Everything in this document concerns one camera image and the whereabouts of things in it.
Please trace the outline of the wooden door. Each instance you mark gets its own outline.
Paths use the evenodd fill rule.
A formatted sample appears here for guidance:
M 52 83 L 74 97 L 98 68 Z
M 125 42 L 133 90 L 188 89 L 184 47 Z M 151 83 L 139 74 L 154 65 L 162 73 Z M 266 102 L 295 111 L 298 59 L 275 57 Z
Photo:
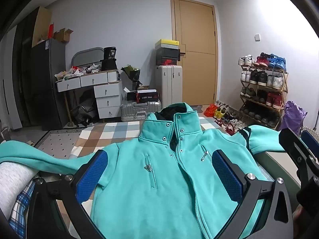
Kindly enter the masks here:
M 171 0 L 172 38 L 179 42 L 183 101 L 189 105 L 215 102 L 218 39 L 215 8 L 193 0 Z

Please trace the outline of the wall light switch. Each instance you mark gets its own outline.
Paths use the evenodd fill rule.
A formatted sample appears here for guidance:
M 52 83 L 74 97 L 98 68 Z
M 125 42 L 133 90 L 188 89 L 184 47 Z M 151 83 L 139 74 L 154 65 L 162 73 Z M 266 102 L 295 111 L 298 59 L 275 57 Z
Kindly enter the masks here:
M 256 41 L 256 42 L 259 42 L 260 40 L 261 40 L 260 34 L 257 33 L 257 34 L 255 35 L 255 41 Z

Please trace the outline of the teal fleece jacket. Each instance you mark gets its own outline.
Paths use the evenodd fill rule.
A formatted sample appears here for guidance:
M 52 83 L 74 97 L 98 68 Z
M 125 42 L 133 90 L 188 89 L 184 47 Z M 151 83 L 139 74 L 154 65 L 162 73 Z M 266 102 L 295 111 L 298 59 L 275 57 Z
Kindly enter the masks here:
M 172 104 L 150 114 L 136 138 L 104 148 L 93 223 L 106 238 L 214 238 L 237 207 L 212 165 L 218 149 L 264 180 L 254 155 L 283 148 L 273 129 L 202 130 L 195 110 Z

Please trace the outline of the folded white garment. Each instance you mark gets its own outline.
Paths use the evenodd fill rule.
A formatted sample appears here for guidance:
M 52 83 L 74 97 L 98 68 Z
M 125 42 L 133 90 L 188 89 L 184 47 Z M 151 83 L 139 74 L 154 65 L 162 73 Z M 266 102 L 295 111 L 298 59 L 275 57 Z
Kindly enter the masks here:
M 14 162 L 1 163 L 1 210 L 6 219 L 10 217 L 18 194 L 37 173 L 38 170 L 22 164 Z

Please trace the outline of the blue plaid garment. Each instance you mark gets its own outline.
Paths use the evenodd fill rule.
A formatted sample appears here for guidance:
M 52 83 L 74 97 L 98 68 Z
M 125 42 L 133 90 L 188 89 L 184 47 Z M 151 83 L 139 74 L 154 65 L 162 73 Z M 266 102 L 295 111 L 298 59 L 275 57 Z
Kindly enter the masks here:
M 18 194 L 9 217 L 9 225 L 19 238 L 26 238 L 26 214 L 30 205 L 34 187 L 35 181 L 31 180 Z

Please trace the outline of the silver flat suitcase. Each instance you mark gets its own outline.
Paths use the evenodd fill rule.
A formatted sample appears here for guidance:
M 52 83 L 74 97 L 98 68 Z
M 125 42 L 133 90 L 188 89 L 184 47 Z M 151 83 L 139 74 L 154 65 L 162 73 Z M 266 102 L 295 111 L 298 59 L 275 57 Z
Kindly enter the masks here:
M 135 101 L 122 101 L 120 106 L 121 121 L 140 121 L 145 120 L 150 113 L 158 112 L 162 109 L 161 102 L 148 101 L 146 103 L 137 103 Z

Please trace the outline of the black shoe box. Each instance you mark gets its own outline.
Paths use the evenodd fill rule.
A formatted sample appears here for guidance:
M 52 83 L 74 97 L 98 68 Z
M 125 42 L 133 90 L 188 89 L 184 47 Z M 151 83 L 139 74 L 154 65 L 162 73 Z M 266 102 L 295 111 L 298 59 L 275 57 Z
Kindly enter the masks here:
M 136 103 L 147 103 L 159 100 L 159 93 L 156 89 L 136 90 L 127 93 L 127 101 Z

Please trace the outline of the orange plastic bag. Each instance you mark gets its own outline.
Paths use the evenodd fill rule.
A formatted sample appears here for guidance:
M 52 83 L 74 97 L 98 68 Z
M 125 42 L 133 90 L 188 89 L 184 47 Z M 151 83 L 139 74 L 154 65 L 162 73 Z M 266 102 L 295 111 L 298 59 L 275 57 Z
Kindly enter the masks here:
M 216 106 L 215 104 L 210 104 L 204 111 L 204 115 L 206 117 L 213 117 L 217 109 L 218 109 L 218 106 Z

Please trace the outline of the grey arched mirror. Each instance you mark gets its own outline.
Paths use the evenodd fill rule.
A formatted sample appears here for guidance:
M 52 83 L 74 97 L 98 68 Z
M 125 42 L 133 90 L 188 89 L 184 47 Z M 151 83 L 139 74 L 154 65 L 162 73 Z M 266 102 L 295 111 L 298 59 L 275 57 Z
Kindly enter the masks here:
M 100 62 L 104 58 L 104 49 L 95 47 L 77 52 L 71 60 L 71 66 L 83 66 Z

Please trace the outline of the stack of shoe boxes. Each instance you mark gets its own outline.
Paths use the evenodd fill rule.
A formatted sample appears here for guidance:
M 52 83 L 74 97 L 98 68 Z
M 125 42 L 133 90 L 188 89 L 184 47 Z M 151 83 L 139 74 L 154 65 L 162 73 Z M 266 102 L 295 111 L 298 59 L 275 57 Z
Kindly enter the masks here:
M 160 39 L 155 44 L 156 65 L 177 65 L 180 59 L 179 41 Z

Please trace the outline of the white drawer desk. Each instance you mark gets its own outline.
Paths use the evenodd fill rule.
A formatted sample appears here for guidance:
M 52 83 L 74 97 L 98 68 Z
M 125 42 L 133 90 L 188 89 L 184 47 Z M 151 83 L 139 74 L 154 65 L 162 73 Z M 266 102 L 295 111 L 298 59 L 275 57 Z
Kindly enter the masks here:
M 100 71 L 71 77 L 56 82 L 58 92 L 79 88 L 93 88 L 97 110 L 101 119 L 121 116 L 120 106 L 123 99 L 122 81 L 117 70 Z

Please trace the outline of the purple bag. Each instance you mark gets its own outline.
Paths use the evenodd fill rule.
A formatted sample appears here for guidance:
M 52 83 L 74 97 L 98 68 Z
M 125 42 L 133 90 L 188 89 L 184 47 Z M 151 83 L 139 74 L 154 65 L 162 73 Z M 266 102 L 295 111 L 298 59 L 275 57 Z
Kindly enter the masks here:
M 290 128 L 296 135 L 300 135 L 303 121 L 307 114 L 308 113 L 302 107 L 293 101 L 287 101 L 284 105 L 284 116 L 279 130 Z

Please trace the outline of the white upright suitcase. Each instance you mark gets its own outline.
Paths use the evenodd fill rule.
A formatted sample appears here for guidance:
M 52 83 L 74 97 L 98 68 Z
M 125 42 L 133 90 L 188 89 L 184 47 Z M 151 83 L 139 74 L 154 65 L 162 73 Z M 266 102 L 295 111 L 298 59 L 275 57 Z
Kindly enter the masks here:
M 157 66 L 155 69 L 155 84 L 163 108 L 182 102 L 183 74 L 181 66 Z

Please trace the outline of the dark flower bouquet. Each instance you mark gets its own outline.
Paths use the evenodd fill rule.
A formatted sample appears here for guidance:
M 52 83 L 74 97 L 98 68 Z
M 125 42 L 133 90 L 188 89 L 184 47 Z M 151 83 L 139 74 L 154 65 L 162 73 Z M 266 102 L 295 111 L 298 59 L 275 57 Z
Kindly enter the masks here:
M 139 68 L 135 68 L 131 65 L 127 65 L 126 67 L 121 68 L 122 71 L 128 76 L 128 78 L 132 81 L 132 89 L 138 90 L 142 85 L 140 82 L 140 72 Z

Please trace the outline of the checkered bed blanket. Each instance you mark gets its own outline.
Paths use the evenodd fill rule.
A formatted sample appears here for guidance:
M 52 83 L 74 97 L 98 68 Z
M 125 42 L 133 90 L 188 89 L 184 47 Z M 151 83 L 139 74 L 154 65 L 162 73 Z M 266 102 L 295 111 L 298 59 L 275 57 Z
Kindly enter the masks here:
M 48 152 L 60 159 L 83 157 L 107 145 L 137 137 L 143 123 L 142 120 L 97 123 L 87 128 L 67 127 L 50 136 Z

